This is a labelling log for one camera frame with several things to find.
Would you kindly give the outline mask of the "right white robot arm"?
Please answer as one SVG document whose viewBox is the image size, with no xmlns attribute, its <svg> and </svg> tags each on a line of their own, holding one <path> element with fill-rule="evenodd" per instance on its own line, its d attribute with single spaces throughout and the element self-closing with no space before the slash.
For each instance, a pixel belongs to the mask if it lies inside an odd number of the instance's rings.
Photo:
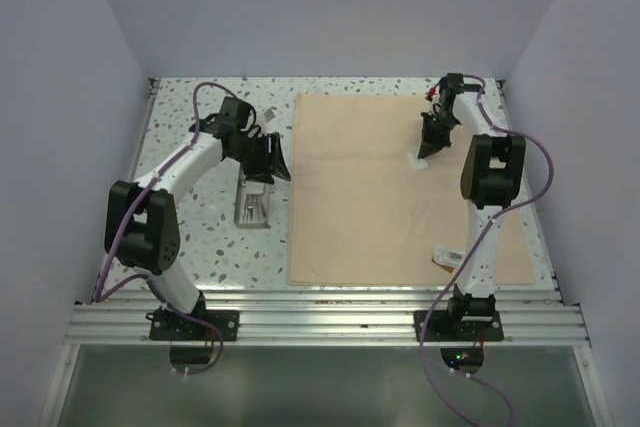
<svg viewBox="0 0 640 427">
<path fill-rule="evenodd" d="M 495 270 L 503 216 L 521 188 L 526 140 L 511 134 L 482 106 L 486 83 L 476 76 L 448 73 L 432 87 L 423 112 L 416 157 L 426 160 L 452 146 L 461 126 L 471 136 L 460 192 L 468 206 L 467 247 L 454 289 L 458 295 L 488 299 L 495 293 Z"/>
</svg>

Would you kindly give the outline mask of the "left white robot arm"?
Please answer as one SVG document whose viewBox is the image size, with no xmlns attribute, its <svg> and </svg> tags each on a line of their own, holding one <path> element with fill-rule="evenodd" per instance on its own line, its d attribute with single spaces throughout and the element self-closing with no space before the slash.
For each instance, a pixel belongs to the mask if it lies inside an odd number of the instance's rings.
<svg viewBox="0 0 640 427">
<path fill-rule="evenodd" d="M 204 174 L 227 159 L 254 183 L 291 179 L 279 134 L 264 133 L 255 108 L 227 96 L 218 112 L 196 119 L 187 138 L 159 166 L 109 190 L 107 261 L 118 260 L 143 277 L 165 308 L 175 312 L 175 331 L 189 340 L 205 333 L 208 316 L 197 308 L 202 294 L 178 261 L 177 207 Z"/>
</svg>

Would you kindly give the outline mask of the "long surgical scissors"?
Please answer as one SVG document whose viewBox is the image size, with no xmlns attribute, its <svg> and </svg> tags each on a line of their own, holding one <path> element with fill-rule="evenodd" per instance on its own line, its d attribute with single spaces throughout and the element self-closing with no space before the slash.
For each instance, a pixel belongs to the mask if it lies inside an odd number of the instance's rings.
<svg viewBox="0 0 640 427">
<path fill-rule="evenodd" d="M 262 219 L 263 203 L 259 194 L 248 194 L 243 207 L 242 221 L 244 223 L 254 223 Z"/>
</svg>

